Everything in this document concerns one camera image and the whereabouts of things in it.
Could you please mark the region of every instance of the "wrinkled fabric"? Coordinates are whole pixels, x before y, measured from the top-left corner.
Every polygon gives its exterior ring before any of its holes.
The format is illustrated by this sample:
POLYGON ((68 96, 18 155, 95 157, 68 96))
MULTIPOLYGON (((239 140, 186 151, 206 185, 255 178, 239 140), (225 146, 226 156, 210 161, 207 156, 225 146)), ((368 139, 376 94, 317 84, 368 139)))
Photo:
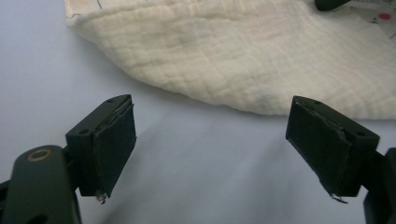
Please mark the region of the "wrinkled fabric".
POLYGON ((307 1, 65 0, 67 23, 131 77, 212 105, 286 115, 293 95, 396 119, 396 45, 349 7, 307 1))

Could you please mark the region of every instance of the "white cloth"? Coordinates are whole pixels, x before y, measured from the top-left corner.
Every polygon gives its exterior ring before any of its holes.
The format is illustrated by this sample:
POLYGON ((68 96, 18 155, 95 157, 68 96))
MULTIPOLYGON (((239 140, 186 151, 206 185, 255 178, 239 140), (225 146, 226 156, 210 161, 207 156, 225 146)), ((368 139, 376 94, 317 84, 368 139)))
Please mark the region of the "white cloth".
POLYGON ((396 46, 349 7, 290 0, 65 0, 67 22, 130 76, 212 105, 286 115, 293 95, 396 119, 396 46))

